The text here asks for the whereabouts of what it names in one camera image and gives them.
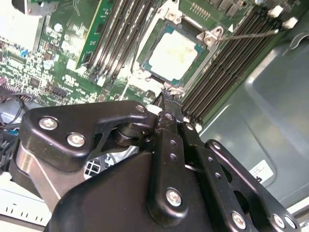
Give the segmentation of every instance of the white sticker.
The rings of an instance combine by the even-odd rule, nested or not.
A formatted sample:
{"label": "white sticker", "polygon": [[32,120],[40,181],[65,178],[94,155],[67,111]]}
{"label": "white sticker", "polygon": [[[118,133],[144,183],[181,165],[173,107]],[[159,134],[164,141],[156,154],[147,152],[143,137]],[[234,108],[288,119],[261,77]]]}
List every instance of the white sticker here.
{"label": "white sticker", "polygon": [[261,184],[271,178],[274,173],[265,160],[255,165],[250,171],[251,175]]}

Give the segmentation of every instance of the black robotic arm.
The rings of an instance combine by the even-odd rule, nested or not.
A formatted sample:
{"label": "black robotic arm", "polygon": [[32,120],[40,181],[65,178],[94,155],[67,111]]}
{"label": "black robotic arm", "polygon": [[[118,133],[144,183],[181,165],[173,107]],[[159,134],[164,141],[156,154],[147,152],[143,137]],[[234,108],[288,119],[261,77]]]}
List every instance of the black robotic arm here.
{"label": "black robotic arm", "polygon": [[[301,231],[291,214],[218,141],[200,140],[180,102],[37,108],[24,115],[13,180],[53,213],[47,232]],[[84,180],[89,159],[137,154]]]}

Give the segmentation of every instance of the capacitor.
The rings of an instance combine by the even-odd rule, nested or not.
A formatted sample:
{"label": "capacitor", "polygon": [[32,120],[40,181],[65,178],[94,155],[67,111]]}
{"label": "capacitor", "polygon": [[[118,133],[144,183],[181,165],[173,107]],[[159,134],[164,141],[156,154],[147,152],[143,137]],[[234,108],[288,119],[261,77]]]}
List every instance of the capacitor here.
{"label": "capacitor", "polygon": [[62,31],[62,25],[60,23],[56,23],[54,25],[55,32],[61,32]]}
{"label": "capacitor", "polygon": [[54,67],[55,63],[52,60],[45,60],[43,62],[43,68],[46,70],[51,70]]}

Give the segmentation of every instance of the mounting hole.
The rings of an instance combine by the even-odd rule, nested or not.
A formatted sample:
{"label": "mounting hole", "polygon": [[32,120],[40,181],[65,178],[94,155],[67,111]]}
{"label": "mounting hole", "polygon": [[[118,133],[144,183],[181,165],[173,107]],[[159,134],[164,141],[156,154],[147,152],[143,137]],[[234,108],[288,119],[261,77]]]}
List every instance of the mounting hole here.
{"label": "mounting hole", "polygon": [[174,153],[170,153],[169,157],[170,157],[171,160],[177,159],[177,156]]}
{"label": "mounting hole", "polygon": [[176,146],[176,142],[174,140],[170,140],[170,144],[172,144],[173,146]]}
{"label": "mounting hole", "polygon": [[220,145],[219,145],[217,142],[212,142],[212,145],[213,145],[216,149],[220,150]]}
{"label": "mounting hole", "polygon": [[142,112],[142,113],[144,113],[144,112],[145,112],[144,107],[143,107],[143,106],[141,106],[141,105],[137,105],[137,106],[135,106],[135,108],[136,108],[138,111]]}
{"label": "mounting hole", "polygon": [[165,117],[167,117],[171,121],[174,119],[173,115],[171,115],[169,113],[165,113]]}
{"label": "mounting hole", "polygon": [[214,174],[219,180],[221,179],[221,175],[219,173]]}
{"label": "mounting hole", "polygon": [[145,136],[145,142],[150,142],[153,139],[151,135],[146,135]]}

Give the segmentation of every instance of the hole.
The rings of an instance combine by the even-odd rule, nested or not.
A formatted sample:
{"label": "hole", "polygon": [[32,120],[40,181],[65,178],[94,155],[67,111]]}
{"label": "hole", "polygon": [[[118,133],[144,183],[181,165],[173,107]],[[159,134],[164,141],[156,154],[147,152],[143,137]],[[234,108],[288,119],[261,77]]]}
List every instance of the hole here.
{"label": "hole", "polygon": [[246,215],[249,214],[249,203],[247,199],[244,197],[244,195],[241,192],[237,190],[234,191],[234,194],[237,198],[237,201],[239,202],[241,206],[241,209],[243,210],[243,213]]}
{"label": "hole", "polygon": [[176,146],[176,142],[174,140],[170,140],[170,144],[172,144],[173,146]]}
{"label": "hole", "polygon": [[177,159],[177,156],[174,153],[170,153],[169,157],[170,157],[171,160]]}
{"label": "hole", "polygon": [[214,174],[219,180],[221,180],[221,175],[219,173]]}
{"label": "hole", "polygon": [[223,172],[224,172],[224,175],[225,175],[226,178],[227,178],[227,181],[228,181],[229,183],[231,183],[232,180],[233,180],[233,177],[232,177],[231,173],[230,173],[224,166],[222,166],[222,165],[221,165],[221,168],[222,168],[222,170],[223,170]]}
{"label": "hole", "polygon": [[151,135],[146,135],[145,136],[145,142],[150,142],[151,140],[152,140],[153,138],[152,138],[152,136]]}
{"label": "hole", "polygon": [[94,172],[98,172],[98,171],[99,171],[99,168],[98,168],[97,166],[93,166],[93,167],[92,167],[92,170],[93,170]]}
{"label": "hole", "polygon": [[165,117],[167,117],[171,121],[174,119],[173,115],[171,115],[169,113],[165,113]]}

